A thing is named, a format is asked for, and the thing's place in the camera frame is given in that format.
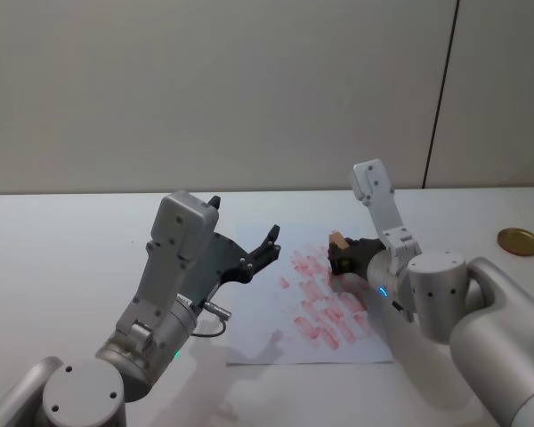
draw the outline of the white sheet of paper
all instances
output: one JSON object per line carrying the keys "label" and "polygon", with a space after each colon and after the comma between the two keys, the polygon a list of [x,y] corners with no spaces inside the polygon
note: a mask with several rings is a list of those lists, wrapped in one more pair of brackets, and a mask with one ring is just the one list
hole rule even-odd
{"label": "white sheet of paper", "polygon": [[[329,275],[324,224],[280,224],[279,259],[234,292],[230,364],[369,363],[392,360],[380,335],[379,297],[356,276]],[[258,245],[268,224],[240,224],[238,242]],[[351,226],[345,236],[361,237]],[[356,296],[340,289],[357,289]]]}

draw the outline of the white wall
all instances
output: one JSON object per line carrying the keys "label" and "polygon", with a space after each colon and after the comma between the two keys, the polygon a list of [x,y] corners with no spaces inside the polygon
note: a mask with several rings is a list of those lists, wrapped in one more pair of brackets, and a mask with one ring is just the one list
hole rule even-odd
{"label": "white wall", "polygon": [[0,0],[0,192],[423,178],[454,0]]}
{"label": "white wall", "polygon": [[465,0],[427,186],[516,184],[534,184],[534,0]]}

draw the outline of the cable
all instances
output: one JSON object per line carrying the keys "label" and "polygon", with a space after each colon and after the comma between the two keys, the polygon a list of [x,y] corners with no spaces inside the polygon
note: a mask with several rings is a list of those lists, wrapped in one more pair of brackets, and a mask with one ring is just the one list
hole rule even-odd
{"label": "cable", "polygon": [[220,322],[222,322],[222,330],[220,332],[216,332],[215,334],[196,334],[194,332],[192,333],[192,336],[195,336],[197,338],[215,338],[216,336],[220,336],[228,328],[228,326],[225,324],[225,320],[220,319]]}

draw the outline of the brown object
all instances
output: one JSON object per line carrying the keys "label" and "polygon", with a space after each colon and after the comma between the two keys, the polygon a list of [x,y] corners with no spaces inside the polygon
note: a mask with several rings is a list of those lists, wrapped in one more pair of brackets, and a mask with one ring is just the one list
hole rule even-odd
{"label": "brown object", "polygon": [[344,236],[338,231],[334,231],[330,236],[328,236],[328,243],[334,243],[336,246],[338,246],[338,249],[346,249],[350,246],[348,245],[348,242]]}
{"label": "brown object", "polygon": [[523,229],[499,231],[497,242],[505,251],[518,256],[534,255],[534,233]]}

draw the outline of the gray robot arm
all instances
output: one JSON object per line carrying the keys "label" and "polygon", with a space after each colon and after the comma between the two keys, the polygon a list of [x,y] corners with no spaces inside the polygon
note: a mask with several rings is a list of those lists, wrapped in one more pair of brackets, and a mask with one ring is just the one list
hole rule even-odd
{"label": "gray robot arm", "polygon": [[534,427],[534,296],[486,259],[422,254],[380,160],[354,166],[351,183],[379,239],[331,240],[333,272],[366,278],[407,321],[417,314],[500,425]]}
{"label": "gray robot arm", "polygon": [[219,205],[218,197],[206,203],[185,191],[163,198],[141,283],[115,332],[95,359],[64,365],[46,358],[34,366],[0,401],[0,427],[125,427],[125,403],[149,393],[203,310],[225,330],[231,314],[211,302],[215,292],[229,281],[249,282],[280,247],[277,225],[251,253],[214,232]]}

